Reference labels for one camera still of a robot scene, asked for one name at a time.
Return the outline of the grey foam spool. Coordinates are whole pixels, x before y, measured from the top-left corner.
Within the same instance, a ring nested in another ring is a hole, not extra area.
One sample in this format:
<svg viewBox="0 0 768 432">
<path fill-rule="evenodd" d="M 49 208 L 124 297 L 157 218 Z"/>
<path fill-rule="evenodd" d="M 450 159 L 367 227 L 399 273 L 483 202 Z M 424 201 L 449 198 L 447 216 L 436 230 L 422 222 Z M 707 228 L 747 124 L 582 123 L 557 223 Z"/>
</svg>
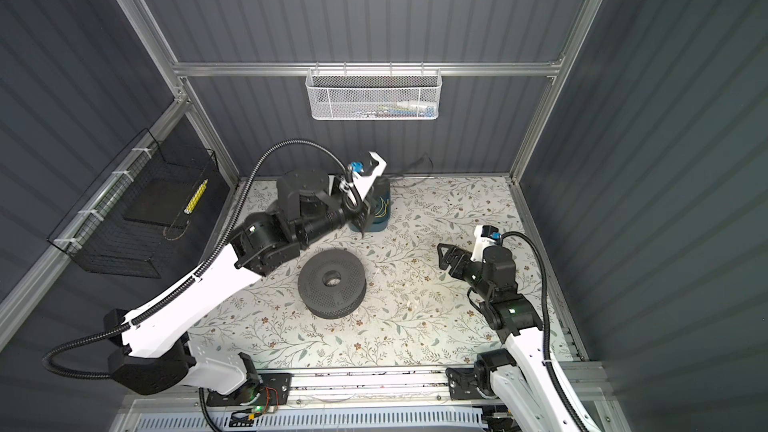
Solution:
<svg viewBox="0 0 768 432">
<path fill-rule="evenodd" d="M 301 268 L 297 288 L 316 317 L 335 320 L 352 314 L 367 292 L 365 267 L 349 251 L 329 249 L 312 256 Z"/>
</svg>

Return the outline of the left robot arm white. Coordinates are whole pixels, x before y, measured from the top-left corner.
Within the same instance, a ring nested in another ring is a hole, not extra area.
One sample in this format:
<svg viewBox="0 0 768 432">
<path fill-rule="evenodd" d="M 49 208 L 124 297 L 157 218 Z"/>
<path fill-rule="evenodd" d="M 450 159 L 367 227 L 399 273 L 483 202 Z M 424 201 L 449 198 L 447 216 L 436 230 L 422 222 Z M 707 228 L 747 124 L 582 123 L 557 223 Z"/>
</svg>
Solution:
<svg viewBox="0 0 768 432">
<path fill-rule="evenodd" d="M 128 311 L 106 315 L 104 331 L 58 345 L 42 357 L 58 376 L 109 380 L 140 395 L 177 385 L 236 396 L 248 403 L 264 385 L 252 358 L 223 358 L 191 345 L 189 328 L 240 290 L 268 277 L 326 235 L 372 220 L 371 191 L 387 163 L 378 153 L 342 164 L 331 176 L 291 171 L 278 179 L 277 200 L 265 212 L 243 216 L 250 175 L 211 253 L 166 291 Z"/>
</svg>

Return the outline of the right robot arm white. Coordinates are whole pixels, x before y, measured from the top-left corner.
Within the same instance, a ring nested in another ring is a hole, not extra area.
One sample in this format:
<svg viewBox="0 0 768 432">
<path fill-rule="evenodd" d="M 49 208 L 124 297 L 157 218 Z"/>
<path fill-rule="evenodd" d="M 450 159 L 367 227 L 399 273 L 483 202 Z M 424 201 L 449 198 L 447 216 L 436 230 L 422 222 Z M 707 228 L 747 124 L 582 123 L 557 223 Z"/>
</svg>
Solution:
<svg viewBox="0 0 768 432">
<path fill-rule="evenodd" d="M 474 236 L 471 251 L 438 244 L 438 266 L 466 283 L 469 295 L 480 297 L 470 305 L 498 335 L 500 347 L 478 354 L 470 368 L 447 368 L 450 397 L 496 398 L 521 431 L 597 431 L 598 424 L 552 355 L 548 281 L 534 242 L 521 232 L 502 233 L 491 225 L 476 227 Z M 504 246 L 510 237 L 530 247 L 539 267 L 539 307 L 518 291 L 517 264 Z"/>
</svg>

